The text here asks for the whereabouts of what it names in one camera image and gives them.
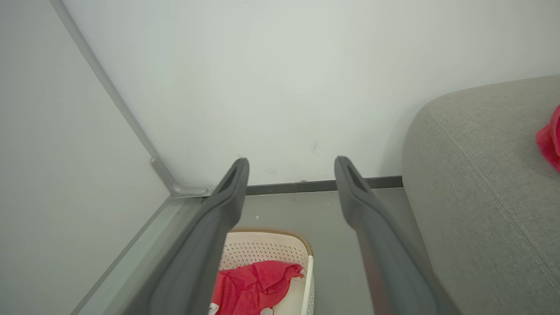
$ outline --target baseboard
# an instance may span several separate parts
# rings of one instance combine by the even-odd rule
[[[371,177],[365,178],[370,188],[396,188],[403,186],[402,176]],[[296,192],[318,192],[335,191],[337,182],[335,180],[324,180],[321,182],[301,182],[272,185],[248,186],[247,195],[271,194],[271,193],[296,193]]]

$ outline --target white wall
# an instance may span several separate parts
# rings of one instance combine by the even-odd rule
[[[398,175],[426,102],[560,73],[558,0],[63,1],[184,184]]]
[[[0,43],[0,314],[70,314],[169,193],[48,0]]]

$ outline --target floor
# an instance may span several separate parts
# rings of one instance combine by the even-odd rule
[[[374,192],[427,257],[404,188]],[[309,240],[315,258],[315,314],[373,314],[356,235],[344,221],[338,192],[247,196],[238,226],[290,229]]]

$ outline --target gray sofa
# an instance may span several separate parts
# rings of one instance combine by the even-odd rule
[[[560,75],[444,95],[416,116],[403,182],[436,275],[465,315],[560,314],[560,174],[535,134]]]

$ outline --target red cloth on sofa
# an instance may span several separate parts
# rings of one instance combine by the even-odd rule
[[[302,277],[301,270],[298,264],[279,261],[221,270],[212,297],[219,305],[216,315],[260,315],[286,296],[290,279]]]
[[[544,158],[549,161],[552,166],[560,172],[560,146],[558,139],[560,138],[560,105],[552,114],[550,123],[536,133],[536,143],[539,145],[540,152]]]

